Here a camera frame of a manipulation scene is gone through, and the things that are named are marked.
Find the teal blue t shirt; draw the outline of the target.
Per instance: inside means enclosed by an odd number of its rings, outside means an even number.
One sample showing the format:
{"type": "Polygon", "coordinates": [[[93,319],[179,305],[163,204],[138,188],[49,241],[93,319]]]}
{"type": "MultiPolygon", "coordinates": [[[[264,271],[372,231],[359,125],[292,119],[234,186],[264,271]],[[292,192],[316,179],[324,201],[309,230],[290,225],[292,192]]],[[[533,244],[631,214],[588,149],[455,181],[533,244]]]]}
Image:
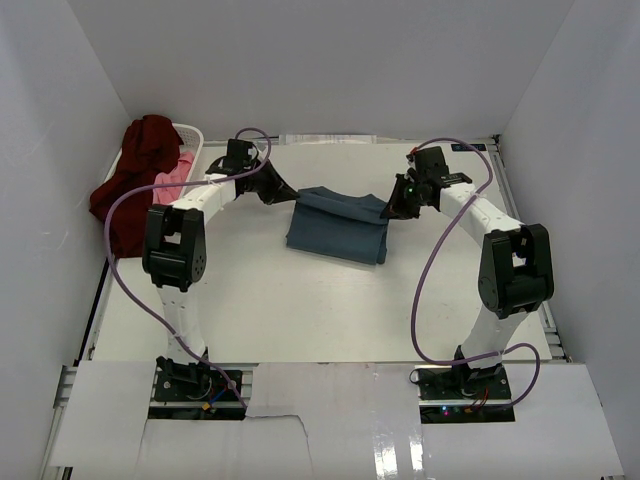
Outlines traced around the teal blue t shirt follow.
{"type": "Polygon", "coordinates": [[[302,189],[296,200],[286,246],[365,265],[387,256],[386,203],[367,194],[353,197],[318,186],[302,189]]]}

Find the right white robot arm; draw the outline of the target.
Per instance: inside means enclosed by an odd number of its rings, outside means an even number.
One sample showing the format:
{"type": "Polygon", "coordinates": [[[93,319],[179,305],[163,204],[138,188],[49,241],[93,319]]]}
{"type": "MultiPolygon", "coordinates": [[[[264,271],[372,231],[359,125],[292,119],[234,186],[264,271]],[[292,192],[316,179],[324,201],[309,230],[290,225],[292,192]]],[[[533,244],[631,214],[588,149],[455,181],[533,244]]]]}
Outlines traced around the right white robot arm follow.
{"type": "Polygon", "coordinates": [[[480,247],[478,294],[481,308],[465,341],[442,362],[443,385],[461,397],[484,398],[503,370],[503,356],[526,317],[554,293],[550,238],[541,224],[524,224],[484,198],[462,172],[452,172],[441,147],[422,144],[407,156],[381,218],[411,220],[424,207],[447,216],[448,237],[464,230],[480,247]]]}

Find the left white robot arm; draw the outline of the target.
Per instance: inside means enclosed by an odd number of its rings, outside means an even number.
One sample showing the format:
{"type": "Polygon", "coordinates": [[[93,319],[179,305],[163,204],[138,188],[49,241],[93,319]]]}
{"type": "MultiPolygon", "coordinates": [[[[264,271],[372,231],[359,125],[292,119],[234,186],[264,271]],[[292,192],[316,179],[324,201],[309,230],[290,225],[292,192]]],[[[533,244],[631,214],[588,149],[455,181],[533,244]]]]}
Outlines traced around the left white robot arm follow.
{"type": "Polygon", "coordinates": [[[202,186],[168,205],[154,204],[147,213],[142,266],[157,288],[169,325],[167,355],[157,359],[157,366],[164,384],[191,400],[204,399],[215,389],[202,361],[207,346],[196,295],[190,291],[206,270],[206,225],[245,193],[256,194],[266,205],[299,197],[255,143],[231,139],[226,154],[206,170],[202,186]]]}

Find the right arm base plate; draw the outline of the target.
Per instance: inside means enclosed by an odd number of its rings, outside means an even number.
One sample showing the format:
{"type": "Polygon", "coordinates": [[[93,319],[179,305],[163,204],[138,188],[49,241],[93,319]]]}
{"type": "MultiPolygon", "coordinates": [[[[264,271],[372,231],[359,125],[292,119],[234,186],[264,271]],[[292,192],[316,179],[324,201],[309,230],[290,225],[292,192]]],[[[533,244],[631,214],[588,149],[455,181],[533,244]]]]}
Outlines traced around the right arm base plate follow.
{"type": "Polygon", "coordinates": [[[409,381],[418,388],[423,425],[512,423],[516,420],[506,371],[463,384],[450,368],[415,368],[409,381]]]}

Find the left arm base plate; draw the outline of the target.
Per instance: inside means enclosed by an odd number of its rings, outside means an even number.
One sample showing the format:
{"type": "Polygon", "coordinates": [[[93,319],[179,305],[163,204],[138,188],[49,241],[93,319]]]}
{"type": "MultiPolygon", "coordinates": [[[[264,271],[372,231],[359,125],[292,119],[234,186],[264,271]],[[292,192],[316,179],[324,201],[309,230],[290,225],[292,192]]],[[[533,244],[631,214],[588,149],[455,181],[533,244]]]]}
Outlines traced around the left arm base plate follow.
{"type": "Polygon", "coordinates": [[[242,421],[245,408],[216,371],[199,373],[196,383],[158,369],[148,409],[150,420],[242,421]]]}

